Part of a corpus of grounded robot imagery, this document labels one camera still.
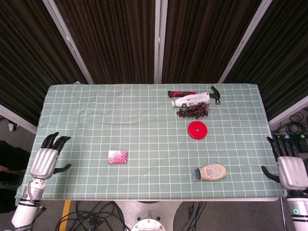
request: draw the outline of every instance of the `bottle cap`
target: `bottle cap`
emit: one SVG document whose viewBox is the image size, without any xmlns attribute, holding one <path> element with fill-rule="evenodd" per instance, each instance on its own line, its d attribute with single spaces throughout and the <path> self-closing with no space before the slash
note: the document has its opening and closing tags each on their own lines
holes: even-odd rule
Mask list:
<svg viewBox="0 0 308 231">
<path fill-rule="evenodd" d="M 192 169 L 192 173 L 191 173 L 191 180 L 192 182 L 196 181 L 196 180 L 200 180 L 201 179 L 201 173 L 200 173 L 200 169 Z"/>
<path fill-rule="evenodd" d="M 171 100 L 171 107 L 175 107 L 175 100 Z"/>
</svg>

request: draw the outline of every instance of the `pink snack package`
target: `pink snack package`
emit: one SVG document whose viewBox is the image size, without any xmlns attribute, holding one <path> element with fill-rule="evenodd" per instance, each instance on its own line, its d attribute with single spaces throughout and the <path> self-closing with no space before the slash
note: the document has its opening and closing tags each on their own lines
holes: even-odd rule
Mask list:
<svg viewBox="0 0 308 231">
<path fill-rule="evenodd" d="M 127 151 L 109 150 L 108 163 L 109 164 L 126 164 L 127 163 Z"/>
</svg>

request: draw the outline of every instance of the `robot finger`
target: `robot finger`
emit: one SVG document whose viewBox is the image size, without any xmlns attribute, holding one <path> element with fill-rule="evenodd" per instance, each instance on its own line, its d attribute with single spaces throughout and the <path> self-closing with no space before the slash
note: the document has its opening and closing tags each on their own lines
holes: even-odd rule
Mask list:
<svg viewBox="0 0 308 231">
<path fill-rule="evenodd" d="M 291 142 L 290 141 L 288 141 L 288 140 L 284 140 L 284 144 L 285 144 L 285 147 L 286 147 L 286 152 L 287 152 L 287 155 L 288 156 L 294 156 L 294 154 L 293 154 L 293 151 L 292 151 L 292 144 L 291 144 Z"/>
<path fill-rule="evenodd" d="M 278 157 L 280 156 L 279 153 L 278 153 L 278 147 L 277 147 L 277 145 L 275 144 L 274 140 L 271 137 L 267 137 L 267 140 L 268 140 L 268 142 L 271 145 L 271 148 L 273 150 L 273 154 L 274 154 L 275 160 L 277 162 L 278 161 Z"/>
<path fill-rule="evenodd" d="M 57 174 L 57 173 L 60 173 L 60 172 L 65 172 L 67 171 L 72 165 L 71 164 L 68 164 L 68 165 L 65 165 L 64 167 L 56 167 L 53 171 L 53 174 Z"/>
<path fill-rule="evenodd" d="M 70 136 L 61 136 L 56 143 L 54 143 L 52 149 L 58 151 L 58 155 L 60 154 L 60 151 L 63 149 L 65 143 L 70 139 Z"/>
<path fill-rule="evenodd" d="M 53 142 L 54 142 L 54 139 L 56 138 L 56 136 L 58 135 L 59 133 L 56 132 L 54 134 L 50 134 L 49 136 L 46 137 L 46 139 L 44 140 L 41 148 L 51 148 L 52 145 L 53 145 Z"/>
<path fill-rule="evenodd" d="M 290 142 L 290 141 L 289 141 L 289 144 L 290 144 L 290 146 L 291 146 L 293 156 L 294 156 L 294 157 L 299 157 L 295 145 L 294 145 L 292 142 Z"/>
<path fill-rule="evenodd" d="M 277 183 L 280 183 L 280 179 L 279 176 L 276 176 L 274 174 L 271 174 L 268 169 L 265 166 L 261 166 L 262 172 L 264 173 L 264 175 L 269 178 L 270 180 L 273 180 Z"/>
<path fill-rule="evenodd" d="M 282 140 L 279 136 L 276 136 L 276 135 L 273 135 L 273 139 L 274 139 L 274 140 L 277 142 L 277 144 L 278 144 L 278 148 L 279 148 L 280 155 L 282 155 L 282 156 L 287 156 L 286 147 L 285 147 L 285 145 L 284 145 L 283 140 Z"/>
</svg>

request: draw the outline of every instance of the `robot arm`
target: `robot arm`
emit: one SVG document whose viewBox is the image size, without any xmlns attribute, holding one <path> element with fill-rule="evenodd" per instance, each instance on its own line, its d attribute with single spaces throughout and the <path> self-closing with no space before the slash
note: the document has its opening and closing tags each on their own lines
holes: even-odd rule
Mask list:
<svg viewBox="0 0 308 231">
<path fill-rule="evenodd" d="M 40 205 L 40 200 L 45 190 L 45 180 L 53 174 L 67 171 L 71 164 L 56 168 L 58 155 L 65 143 L 70 139 L 61 136 L 54 144 L 54 139 L 59 133 L 49 135 L 38 150 L 31 166 L 30 174 L 33 179 L 28 183 L 18 207 L 12 218 L 16 231 L 29 231 L 33 228 L 35 219 L 46 210 Z"/>
<path fill-rule="evenodd" d="M 298 157 L 295 146 L 288 140 L 276 135 L 273 139 L 267 137 L 271 144 L 277 162 L 279 177 L 268 172 L 262 166 L 263 173 L 287 190 L 287 201 L 292 213 L 296 231 L 308 230 L 308 195 L 304 192 L 308 188 L 308 176 L 304 162 Z"/>
</svg>

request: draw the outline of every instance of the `mayonnaise bottle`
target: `mayonnaise bottle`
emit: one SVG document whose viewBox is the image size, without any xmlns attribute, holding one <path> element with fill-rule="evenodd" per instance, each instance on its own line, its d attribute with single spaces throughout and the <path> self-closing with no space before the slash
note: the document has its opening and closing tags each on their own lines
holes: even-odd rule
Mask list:
<svg viewBox="0 0 308 231">
<path fill-rule="evenodd" d="M 177 99 L 171 100 L 172 107 L 191 107 L 196 106 L 199 103 L 210 103 L 210 95 L 208 92 L 197 93 L 195 95 L 186 95 Z"/>
<path fill-rule="evenodd" d="M 196 180 L 219 180 L 227 175 L 224 165 L 210 164 L 202 168 L 192 170 L 191 179 Z"/>
</svg>

